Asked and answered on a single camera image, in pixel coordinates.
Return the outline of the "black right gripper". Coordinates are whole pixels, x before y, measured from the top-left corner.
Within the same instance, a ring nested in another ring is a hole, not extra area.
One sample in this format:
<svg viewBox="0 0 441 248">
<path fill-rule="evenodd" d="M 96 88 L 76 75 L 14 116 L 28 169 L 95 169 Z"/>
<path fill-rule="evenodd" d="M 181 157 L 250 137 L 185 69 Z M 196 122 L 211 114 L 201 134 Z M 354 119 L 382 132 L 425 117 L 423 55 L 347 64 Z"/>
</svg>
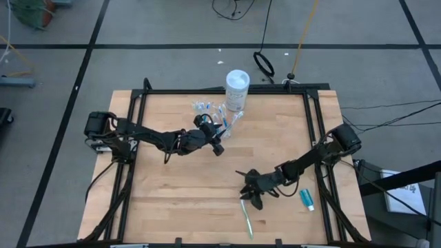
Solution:
<svg viewBox="0 0 441 248">
<path fill-rule="evenodd" d="M 279 196 L 278 187 L 285 185 L 287 182 L 287 179 L 280 170 L 266 174 L 260 174 L 255 169 L 251 169 L 248 172 L 238 170 L 235 172 L 244 176 L 246 183 L 256 183 L 256 189 L 249 185 L 244 186 L 240 190 L 240 199 L 249 200 L 257 210 L 263 209 L 263 202 L 260 195 L 268 193 L 271 196 Z"/>
</svg>

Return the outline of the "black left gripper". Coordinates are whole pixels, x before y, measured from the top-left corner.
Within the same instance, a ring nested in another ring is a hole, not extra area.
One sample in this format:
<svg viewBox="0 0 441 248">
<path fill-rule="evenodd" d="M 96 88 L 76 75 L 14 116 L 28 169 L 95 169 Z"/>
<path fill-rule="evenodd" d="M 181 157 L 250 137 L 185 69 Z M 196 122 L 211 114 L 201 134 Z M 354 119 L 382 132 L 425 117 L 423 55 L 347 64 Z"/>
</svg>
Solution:
<svg viewBox="0 0 441 248">
<path fill-rule="evenodd" d="M 223 130 L 219 134 L 214 135 L 213 132 L 216 132 L 221 127 L 221 124 L 215 123 L 210 115 L 209 121 L 207 122 L 203 120 L 202 114 L 196 115 L 194 124 L 199 129 L 189 130 L 187 132 L 181 130 L 178 132 L 177 154 L 179 156 L 188 155 L 212 141 L 213 153 L 215 153 L 216 156 L 220 156 L 225 151 L 221 142 L 222 136 L 227 130 Z"/>
</svg>

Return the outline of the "clear plastic cup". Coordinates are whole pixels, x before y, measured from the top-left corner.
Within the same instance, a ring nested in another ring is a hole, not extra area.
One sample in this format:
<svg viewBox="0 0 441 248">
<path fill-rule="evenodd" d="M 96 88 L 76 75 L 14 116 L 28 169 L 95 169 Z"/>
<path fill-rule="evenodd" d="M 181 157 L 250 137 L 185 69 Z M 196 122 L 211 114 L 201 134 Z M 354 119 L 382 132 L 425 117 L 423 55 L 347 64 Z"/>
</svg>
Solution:
<svg viewBox="0 0 441 248">
<path fill-rule="evenodd" d="M 206 108 L 206 104 L 207 104 L 207 102 L 213 102 L 213 101 L 208 101 L 208 100 L 197 100 L 197 101 L 204 102 L 204 104 L 205 104 L 205 108 Z M 214 119 L 214 122 L 215 122 L 215 123 L 220 123 L 220 124 L 221 124 L 221 127 L 218 129 L 218 132 L 221 132 L 221 131 L 225 130 L 226 128 L 223 126 L 223 123 L 222 123 L 222 121 L 221 121 L 220 114 L 218 113 L 218 106 L 219 106 L 219 105 L 224 105 L 226 115 L 227 115 L 227 108 L 226 108 L 226 105 L 225 105 L 224 102 L 219 102 L 219 103 L 214 102 L 214 104 L 216 105 L 216 109 L 215 109 L 214 111 L 210 111 L 210 112 L 208 112 L 208 111 L 205 109 L 204 112 L 203 112 L 203 114 L 209 114 L 209 115 Z"/>
</svg>

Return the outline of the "white wipes canister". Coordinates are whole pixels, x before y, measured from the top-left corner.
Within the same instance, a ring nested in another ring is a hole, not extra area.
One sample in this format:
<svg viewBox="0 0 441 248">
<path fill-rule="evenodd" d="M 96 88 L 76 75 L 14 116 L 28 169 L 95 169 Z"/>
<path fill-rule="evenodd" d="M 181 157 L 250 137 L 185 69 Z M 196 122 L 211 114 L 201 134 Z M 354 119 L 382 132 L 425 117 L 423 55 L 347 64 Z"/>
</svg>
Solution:
<svg viewBox="0 0 441 248">
<path fill-rule="evenodd" d="M 248 95 L 250 77 L 242 70 L 232 70 L 226 76 L 226 107 L 232 112 L 239 112 L 245 108 Z"/>
</svg>

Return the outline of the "black metal stand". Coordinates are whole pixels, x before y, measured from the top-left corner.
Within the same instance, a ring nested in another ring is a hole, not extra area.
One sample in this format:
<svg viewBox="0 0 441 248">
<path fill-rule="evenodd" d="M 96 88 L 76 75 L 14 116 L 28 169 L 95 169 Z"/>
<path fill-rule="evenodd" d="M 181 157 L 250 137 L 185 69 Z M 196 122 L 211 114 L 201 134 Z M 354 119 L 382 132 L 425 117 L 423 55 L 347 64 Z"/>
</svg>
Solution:
<svg viewBox="0 0 441 248">
<path fill-rule="evenodd" d="M 365 213 L 369 222 L 382 225 L 418 240 L 441 248 L 441 161 L 429 163 L 405 172 L 395 172 L 372 165 L 364 160 L 354 161 Z M 405 185 L 419 184 L 427 214 L 399 214 L 387 211 L 384 193 Z"/>
</svg>

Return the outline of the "white paper sheet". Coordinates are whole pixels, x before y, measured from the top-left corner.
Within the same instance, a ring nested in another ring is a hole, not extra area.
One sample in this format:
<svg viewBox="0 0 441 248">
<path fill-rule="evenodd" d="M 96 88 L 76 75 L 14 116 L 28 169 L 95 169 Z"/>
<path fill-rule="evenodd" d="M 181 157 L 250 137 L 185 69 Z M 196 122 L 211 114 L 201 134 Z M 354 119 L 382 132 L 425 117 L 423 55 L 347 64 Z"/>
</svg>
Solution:
<svg viewBox="0 0 441 248">
<path fill-rule="evenodd" d="M 410 185 L 405 185 L 397 189 L 390 189 L 387 193 L 384 193 L 384 199 L 388 212 L 417 215 L 417 213 L 400 203 L 398 200 L 392 198 L 392 196 L 403 201 L 421 214 L 427 214 L 419 184 L 414 183 Z"/>
</svg>

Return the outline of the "grey metal base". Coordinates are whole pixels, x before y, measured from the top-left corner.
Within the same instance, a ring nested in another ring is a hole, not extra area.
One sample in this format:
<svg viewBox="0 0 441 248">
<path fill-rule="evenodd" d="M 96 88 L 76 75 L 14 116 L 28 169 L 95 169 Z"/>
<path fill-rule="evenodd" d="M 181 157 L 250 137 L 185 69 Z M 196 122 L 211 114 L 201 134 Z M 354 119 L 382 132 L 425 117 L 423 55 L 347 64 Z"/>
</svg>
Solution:
<svg viewBox="0 0 441 248">
<path fill-rule="evenodd" d="M 0 86 L 34 88 L 36 82 L 32 78 L 16 78 L 0 76 Z"/>
</svg>

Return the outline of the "green and orange bag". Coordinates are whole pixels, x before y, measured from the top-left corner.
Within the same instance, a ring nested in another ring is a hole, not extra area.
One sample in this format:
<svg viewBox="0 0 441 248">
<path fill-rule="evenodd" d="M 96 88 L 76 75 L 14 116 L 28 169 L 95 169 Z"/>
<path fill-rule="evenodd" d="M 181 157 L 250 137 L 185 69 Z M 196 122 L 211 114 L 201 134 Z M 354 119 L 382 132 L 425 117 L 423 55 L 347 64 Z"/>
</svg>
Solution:
<svg viewBox="0 0 441 248">
<path fill-rule="evenodd" d="M 20 23 L 36 30 L 45 30 L 56 6 L 52 0 L 10 0 L 10 9 Z"/>
</svg>

